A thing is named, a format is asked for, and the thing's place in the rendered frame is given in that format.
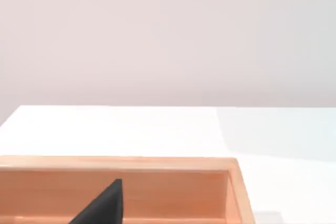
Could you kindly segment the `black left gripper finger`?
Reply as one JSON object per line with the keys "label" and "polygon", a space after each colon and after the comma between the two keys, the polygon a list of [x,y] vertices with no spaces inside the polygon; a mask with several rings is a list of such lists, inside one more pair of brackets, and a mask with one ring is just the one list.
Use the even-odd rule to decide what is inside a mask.
{"label": "black left gripper finger", "polygon": [[122,224],[122,179],[116,179],[68,224]]}

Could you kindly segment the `shallow salmon-coloured box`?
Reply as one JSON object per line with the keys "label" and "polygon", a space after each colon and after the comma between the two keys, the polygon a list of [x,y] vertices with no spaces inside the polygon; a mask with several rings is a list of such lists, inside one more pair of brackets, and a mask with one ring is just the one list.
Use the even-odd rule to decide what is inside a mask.
{"label": "shallow salmon-coloured box", "polygon": [[0,156],[0,224],[68,224],[114,180],[123,224],[256,224],[227,157]]}

